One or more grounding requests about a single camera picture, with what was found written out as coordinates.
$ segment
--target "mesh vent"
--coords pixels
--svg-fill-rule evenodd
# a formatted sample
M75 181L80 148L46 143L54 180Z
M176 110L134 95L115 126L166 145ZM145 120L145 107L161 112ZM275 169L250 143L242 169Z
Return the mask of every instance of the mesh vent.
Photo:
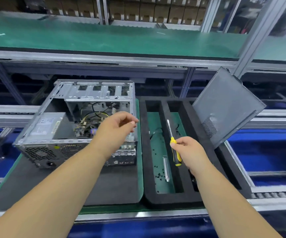
M209 138L217 133L217 129L215 127L216 122L217 119L215 117L207 117L201 124Z
M25 152L33 160L58 160L57 156L52 150L47 147L26 148Z
M75 155L77 152L82 150L85 147L85 145L65 145L61 147L61 153L66 158L70 158L71 156Z

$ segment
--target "right hand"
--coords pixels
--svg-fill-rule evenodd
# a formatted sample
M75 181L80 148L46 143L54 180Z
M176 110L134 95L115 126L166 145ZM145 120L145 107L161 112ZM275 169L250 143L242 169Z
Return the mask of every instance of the right hand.
M181 155L182 160L193 175L204 170L211 163L204 148L193 138L181 137L176 142L177 144L170 143L171 147Z

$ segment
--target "power supply unit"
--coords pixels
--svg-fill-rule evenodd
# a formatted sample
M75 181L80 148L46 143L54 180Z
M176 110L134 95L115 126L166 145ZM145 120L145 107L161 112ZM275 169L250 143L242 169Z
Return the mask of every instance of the power supply unit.
M91 142L100 123L118 111L136 116L132 81L58 80L14 145L40 168L56 168ZM106 166L136 163L137 132Z

